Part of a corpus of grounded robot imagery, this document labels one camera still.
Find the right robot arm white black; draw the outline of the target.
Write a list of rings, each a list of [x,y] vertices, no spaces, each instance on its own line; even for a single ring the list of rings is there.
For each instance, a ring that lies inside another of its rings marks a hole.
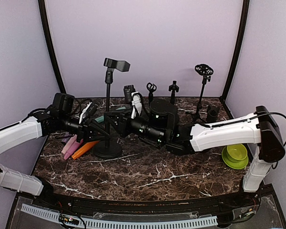
[[[149,113],[142,114],[141,101],[132,103],[132,109],[105,112],[104,119],[122,137],[136,134],[176,155],[202,152],[204,150],[236,144],[256,144],[254,159],[243,178],[241,191],[234,195],[234,203],[244,207],[252,199],[252,193],[267,175],[273,163],[286,154],[278,124],[265,106],[256,107],[246,116],[193,125],[179,125],[178,109],[163,99],[154,99]]]

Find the glitter microphone with silver grille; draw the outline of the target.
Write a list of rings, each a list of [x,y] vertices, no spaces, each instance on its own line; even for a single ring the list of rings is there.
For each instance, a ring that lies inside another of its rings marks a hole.
[[[70,140],[70,138],[72,137],[72,135],[66,133],[64,136],[61,137],[61,143],[63,145],[66,145],[67,142]]]

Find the cream white microphone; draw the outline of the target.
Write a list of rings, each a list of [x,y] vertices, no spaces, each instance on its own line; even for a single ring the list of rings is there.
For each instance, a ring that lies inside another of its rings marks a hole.
[[[72,144],[76,141],[77,136],[74,135],[72,136],[66,143],[66,145],[63,147],[61,153],[62,154],[66,154],[67,150],[72,146]]]

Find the mint green microphone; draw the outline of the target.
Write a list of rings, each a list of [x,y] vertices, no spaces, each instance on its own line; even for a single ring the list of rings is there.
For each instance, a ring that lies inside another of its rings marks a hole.
[[[117,110],[125,110],[125,109],[126,109],[126,107],[123,106],[123,107],[117,108],[116,111]],[[103,123],[104,122],[104,116],[102,115],[102,116],[99,116],[99,117],[95,118],[95,121],[98,122],[98,123]]]

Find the orange microphone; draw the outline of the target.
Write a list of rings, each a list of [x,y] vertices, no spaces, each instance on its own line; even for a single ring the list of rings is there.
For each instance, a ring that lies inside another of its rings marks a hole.
[[[100,141],[93,141],[93,142],[88,142],[85,143],[81,148],[79,148],[73,155],[72,159],[76,160],[82,155],[84,155],[86,152],[91,150],[96,144],[98,144]]]

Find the pink microphone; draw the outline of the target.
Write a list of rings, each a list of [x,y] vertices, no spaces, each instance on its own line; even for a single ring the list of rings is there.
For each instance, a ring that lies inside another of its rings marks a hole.
[[[83,141],[81,142],[75,141],[66,151],[64,155],[64,160],[67,160],[70,156],[72,156],[82,144],[83,144]]]

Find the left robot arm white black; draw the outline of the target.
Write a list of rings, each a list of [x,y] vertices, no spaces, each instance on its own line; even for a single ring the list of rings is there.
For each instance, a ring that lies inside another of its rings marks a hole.
[[[104,140],[109,133],[93,118],[97,106],[90,102],[80,117],[72,112],[75,97],[70,94],[56,93],[48,108],[31,111],[26,118],[0,129],[0,155],[20,144],[66,131],[76,135],[78,142],[85,143]],[[0,187],[39,196],[47,208],[54,208],[58,198],[47,189],[51,185],[35,176],[23,174],[0,164]]]

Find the black tripod stand with shock mount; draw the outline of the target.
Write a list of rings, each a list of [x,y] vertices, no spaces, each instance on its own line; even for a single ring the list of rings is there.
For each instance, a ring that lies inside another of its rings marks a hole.
[[[198,120],[204,122],[204,120],[200,117],[199,112],[202,109],[202,97],[203,97],[205,85],[207,84],[207,82],[211,81],[211,76],[213,75],[214,71],[209,65],[203,64],[203,63],[196,65],[194,69],[200,76],[203,77],[202,89],[201,89],[199,100],[196,106],[196,112],[189,113],[192,117],[192,122],[196,123]]]

